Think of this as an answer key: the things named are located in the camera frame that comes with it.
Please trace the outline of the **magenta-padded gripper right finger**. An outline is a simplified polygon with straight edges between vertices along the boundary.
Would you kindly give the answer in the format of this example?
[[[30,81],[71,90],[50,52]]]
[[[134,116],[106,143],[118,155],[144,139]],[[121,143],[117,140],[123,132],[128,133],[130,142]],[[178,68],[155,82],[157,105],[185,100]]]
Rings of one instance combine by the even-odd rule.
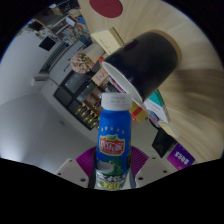
[[[131,147],[129,181],[132,189],[146,186],[170,174],[160,159],[149,157],[140,149]]]

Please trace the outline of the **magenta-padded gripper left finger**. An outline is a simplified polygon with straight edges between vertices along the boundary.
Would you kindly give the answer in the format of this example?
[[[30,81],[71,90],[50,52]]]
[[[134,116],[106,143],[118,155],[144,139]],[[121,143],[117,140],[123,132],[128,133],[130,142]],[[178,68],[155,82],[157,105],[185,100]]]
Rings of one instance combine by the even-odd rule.
[[[93,189],[96,183],[95,153],[96,147],[92,147],[76,159],[67,159],[56,175],[83,188]]]

